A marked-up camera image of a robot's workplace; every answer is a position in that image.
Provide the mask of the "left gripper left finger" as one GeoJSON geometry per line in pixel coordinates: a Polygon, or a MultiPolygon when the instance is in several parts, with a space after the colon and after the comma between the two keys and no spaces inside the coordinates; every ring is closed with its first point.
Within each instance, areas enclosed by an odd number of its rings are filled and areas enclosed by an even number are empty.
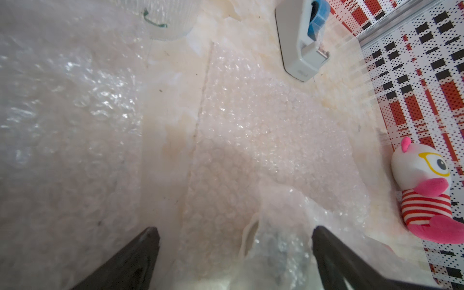
{"type": "Polygon", "coordinates": [[[75,290],[147,290],[160,250],[157,228],[147,227],[75,290]]]}

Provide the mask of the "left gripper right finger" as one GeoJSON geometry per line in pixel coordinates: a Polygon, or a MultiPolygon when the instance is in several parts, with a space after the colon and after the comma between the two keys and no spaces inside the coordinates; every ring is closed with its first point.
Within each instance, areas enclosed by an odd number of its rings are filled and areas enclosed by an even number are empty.
{"type": "Polygon", "coordinates": [[[432,286],[388,279],[362,260],[326,227],[312,234],[312,249],[325,290],[432,290],[432,286]]]}

